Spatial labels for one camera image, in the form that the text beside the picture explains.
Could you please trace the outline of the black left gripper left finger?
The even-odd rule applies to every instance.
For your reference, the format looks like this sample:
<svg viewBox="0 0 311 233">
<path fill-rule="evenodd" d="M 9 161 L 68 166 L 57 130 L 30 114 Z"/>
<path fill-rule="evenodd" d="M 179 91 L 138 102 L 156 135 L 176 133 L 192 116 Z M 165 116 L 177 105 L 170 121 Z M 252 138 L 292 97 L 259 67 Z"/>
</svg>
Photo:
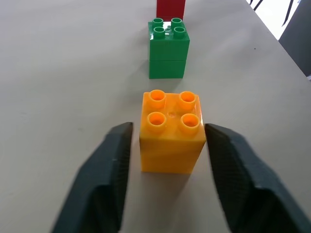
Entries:
<svg viewBox="0 0 311 233">
<path fill-rule="evenodd" d="M 117 233 L 128 184 L 133 123 L 112 127 L 78 170 L 53 233 Z"/>
</svg>

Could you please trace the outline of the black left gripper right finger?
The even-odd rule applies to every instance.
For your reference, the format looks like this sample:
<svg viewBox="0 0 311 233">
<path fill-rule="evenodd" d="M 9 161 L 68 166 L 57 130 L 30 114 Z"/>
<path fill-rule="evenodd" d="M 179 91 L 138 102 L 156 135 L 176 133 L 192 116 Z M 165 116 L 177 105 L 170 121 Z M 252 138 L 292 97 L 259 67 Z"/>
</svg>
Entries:
<svg viewBox="0 0 311 233">
<path fill-rule="evenodd" d="M 213 179 L 232 233 L 309 233 L 311 222 L 239 133 L 206 124 Z"/>
</svg>

